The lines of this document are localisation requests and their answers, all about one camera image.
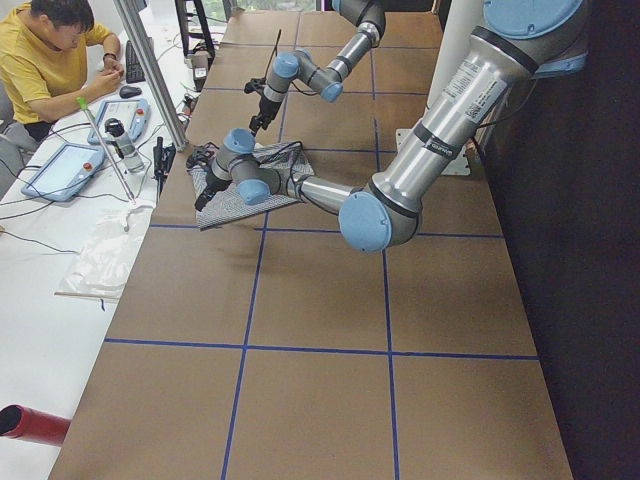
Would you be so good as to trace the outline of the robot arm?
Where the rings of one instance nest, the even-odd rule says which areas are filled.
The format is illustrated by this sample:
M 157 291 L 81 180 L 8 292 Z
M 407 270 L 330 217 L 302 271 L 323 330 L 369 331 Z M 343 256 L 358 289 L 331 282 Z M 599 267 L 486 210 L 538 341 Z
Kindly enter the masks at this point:
M 385 7 L 381 1 L 334 1 L 332 7 L 355 27 L 355 33 L 324 66 L 318 64 L 306 48 L 273 50 L 265 73 L 250 79 L 244 87 L 245 93 L 256 93 L 260 97 L 258 113 L 249 121 L 252 134 L 269 127 L 296 81 L 307 87 L 307 94 L 328 103 L 335 102 L 357 64 L 379 46 L 386 30 Z
M 336 100 L 357 63 L 385 32 L 379 1 L 336 1 L 354 25 L 352 39 L 326 67 L 302 49 L 277 54 L 267 74 L 246 84 L 260 97 L 247 128 L 228 132 L 205 161 L 206 184 L 195 201 L 202 210 L 216 194 L 234 189 L 248 206 L 285 195 L 335 214 L 347 243 L 378 252 L 409 241 L 422 219 L 422 198 L 459 155 L 514 83 L 580 70 L 586 60 L 586 1 L 487 1 L 469 36 L 468 52 L 443 91 L 405 137 L 391 164 L 362 188 L 337 184 L 293 167 L 270 167 L 255 157 L 256 134 L 275 119 L 290 85 L 301 81 L 328 102 Z

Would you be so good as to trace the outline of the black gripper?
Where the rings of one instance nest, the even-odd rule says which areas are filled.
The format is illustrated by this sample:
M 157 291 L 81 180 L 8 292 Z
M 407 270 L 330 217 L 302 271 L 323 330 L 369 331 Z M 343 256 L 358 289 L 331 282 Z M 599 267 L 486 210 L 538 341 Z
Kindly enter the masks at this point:
M 192 153 L 186 160 L 187 171 L 193 175 L 201 173 L 205 175 L 206 186 L 194 203 L 196 211 L 201 211 L 216 193 L 226 190 L 231 184 L 231 180 L 223 178 L 221 174 L 215 173 L 213 167 L 216 166 L 216 155 L 219 148 L 214 143 L 205 143 L 195 146 Z
M 257 93 L 260 96 L 259 111 L 253 115 L 250 120 L 249 129 L 253 136 L 256 136 L 259 130 L 266 130 L 274 118 L 277 116 L 280 109 L 280 98 L 272 100 L 267 80 L 263 78 L 251 78 L 244 87 L 244 93 Z

